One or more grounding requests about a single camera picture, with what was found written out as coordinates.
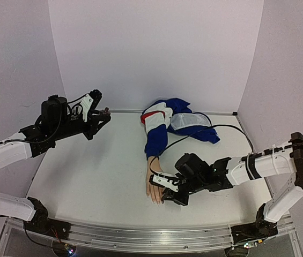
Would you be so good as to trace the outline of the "red nail polish bottle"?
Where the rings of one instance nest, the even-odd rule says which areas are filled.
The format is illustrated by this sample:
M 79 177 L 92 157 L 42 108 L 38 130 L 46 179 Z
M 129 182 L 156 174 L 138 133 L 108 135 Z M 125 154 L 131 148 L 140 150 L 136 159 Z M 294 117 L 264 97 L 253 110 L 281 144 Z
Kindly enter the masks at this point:
M 105 107 L 100 111 L 100 113 L 103 115 L 110 115 L 109 107 Z

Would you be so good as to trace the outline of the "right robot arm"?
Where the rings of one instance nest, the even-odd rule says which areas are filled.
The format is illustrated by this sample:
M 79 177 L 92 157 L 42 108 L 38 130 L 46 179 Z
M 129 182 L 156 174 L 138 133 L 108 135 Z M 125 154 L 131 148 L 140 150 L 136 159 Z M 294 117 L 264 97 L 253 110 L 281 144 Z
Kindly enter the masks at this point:
M 303 197 L 303 135 L 292 133 L 288 143 L 242 157 L 226 157 L 207 164 L 196 154 L 184 154 L 175 164 L 177 188 L 165 185 L 162 199 L 186 206 L 191 194 L 231 189 L 245 182 L 288 174 L 282 189 L 259 208 L 261 219 L 276 223 Z

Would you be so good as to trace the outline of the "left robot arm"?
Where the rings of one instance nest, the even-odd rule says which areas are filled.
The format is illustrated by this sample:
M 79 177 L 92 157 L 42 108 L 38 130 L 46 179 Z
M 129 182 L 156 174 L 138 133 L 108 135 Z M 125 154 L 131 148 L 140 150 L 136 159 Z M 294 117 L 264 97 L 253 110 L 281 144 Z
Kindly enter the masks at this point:
M 95 89 L 80 98 L 68 101 L 52 95 L 41 104 L 41 115 L 33 125 L 20 129 L 11 137 L 0 141 L 0 169 L 18 161 L 35 158 L 55 148 L 56 142 L 83 134 L 93 137 L 111 120 L 108 108 L 97 110 L 102 93 Z M 33 198 L 19 198 L 0 193 L 0 216 L 30 222 L 41 234 L 52 229 L 47 209 Z

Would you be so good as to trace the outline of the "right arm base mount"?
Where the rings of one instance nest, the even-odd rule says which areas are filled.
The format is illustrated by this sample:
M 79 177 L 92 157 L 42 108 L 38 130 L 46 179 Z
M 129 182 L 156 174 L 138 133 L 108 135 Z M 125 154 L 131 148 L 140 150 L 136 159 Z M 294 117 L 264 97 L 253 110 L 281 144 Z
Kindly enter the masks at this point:
M 231 234 L 233 245 L 238 246 L 278 235 L 277 223 L 266 221 L 259 210 L 254 222 L 231 227 Z

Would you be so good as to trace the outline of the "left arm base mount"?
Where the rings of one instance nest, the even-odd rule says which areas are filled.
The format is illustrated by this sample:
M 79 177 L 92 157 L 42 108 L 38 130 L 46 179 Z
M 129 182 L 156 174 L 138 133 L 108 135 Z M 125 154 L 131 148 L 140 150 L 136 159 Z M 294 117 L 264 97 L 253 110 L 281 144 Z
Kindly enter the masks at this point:
M 24 221 L 26 230 L 46 236 L 58 236 L 59 239 L 68 238 L 71 228 L 69 222 L 49 218 L 48 210 L 40 200 L 32 197 L 27 199 L 32 203 L 35 213 L 30 221 Z

